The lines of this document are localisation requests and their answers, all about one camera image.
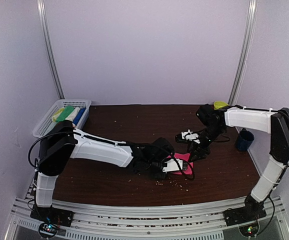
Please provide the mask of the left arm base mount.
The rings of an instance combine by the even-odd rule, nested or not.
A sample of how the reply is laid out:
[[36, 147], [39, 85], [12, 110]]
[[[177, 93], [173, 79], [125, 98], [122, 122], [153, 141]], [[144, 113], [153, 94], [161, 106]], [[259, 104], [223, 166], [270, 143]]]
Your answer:
[[30, 217], [56, 226], [70, 227], [73, 221], [74, 212], [54, 207], [38, 207], [31, 211]]

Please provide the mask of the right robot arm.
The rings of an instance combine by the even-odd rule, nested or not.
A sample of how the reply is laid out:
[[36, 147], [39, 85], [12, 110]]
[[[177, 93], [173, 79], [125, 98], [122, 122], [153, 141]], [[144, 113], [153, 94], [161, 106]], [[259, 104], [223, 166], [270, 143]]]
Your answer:
[[266, 165], [258, 182], [245, 198], [240, 213], [244, 220], [251, 221], [260, 213], [264, 201], [281, 183], [289, 167], [289, 108], [260, 109], [227, 105], [215, 109], [205, 104], [198, 108], [196, 116], [203, 123], [204, 129], [187, 130], [180, 134], [183, 140], [189, 142], [191, 161], [206, 157], [209, 146], [228, 128], [253, 130], [266, 135]]

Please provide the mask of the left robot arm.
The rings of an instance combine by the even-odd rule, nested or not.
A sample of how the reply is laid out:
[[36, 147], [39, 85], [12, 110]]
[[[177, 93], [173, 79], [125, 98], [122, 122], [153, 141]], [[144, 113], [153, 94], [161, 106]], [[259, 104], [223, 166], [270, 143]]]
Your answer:
[[175, 156], [173, 146], [165, 138], [152, 143], [116, 141], [86, 133], [65, 120], [58, 123], [32, 145], [39, 145], [38, 159], [31, 165], [36, 171], [34, 210], [45, 222], [52, 222], [57, 212], [52, 207], [58, 176], [69, 159], [86, 159], [107, 163], [134, 171], [149, 170], [156, 179], [169, 172], [183, 172], [188, 168], [184, 160]]

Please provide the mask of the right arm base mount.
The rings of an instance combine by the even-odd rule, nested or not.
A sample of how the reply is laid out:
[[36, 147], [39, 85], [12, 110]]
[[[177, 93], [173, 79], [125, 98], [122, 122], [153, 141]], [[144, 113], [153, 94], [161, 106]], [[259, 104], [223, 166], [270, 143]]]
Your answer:
[[258, 210], [256, 212], [247, 212], [245, 207], [239, 208], [229, 208], [223, 212], [224, 220], [226, 226], [240, 225], [247, 222], [256, 221], [259, 218], [264, 218], [267, 213], [264, 209]]

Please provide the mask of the pink towel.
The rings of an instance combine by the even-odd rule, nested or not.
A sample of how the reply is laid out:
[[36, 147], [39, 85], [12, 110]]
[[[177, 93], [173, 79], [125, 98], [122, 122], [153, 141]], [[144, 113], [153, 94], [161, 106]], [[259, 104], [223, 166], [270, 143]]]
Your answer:
[[[176, 161], [178, 162], [182, 172], [185, 175], [191, 176], [193, 174], [193, 167], [194, 163], [189, 162], [190, 154], [180, 154], [175, 153], [174, 157]], [[168, 156], [166, 158], [166, 162], [164, 163], [164, 167], [162, 168], [162, 171], [165, 173], [171, 173], [173, 175], [182, 175], [182, 172], [179, 170], [178, 165], [176, 164], [176, 161], [171, 157]]]

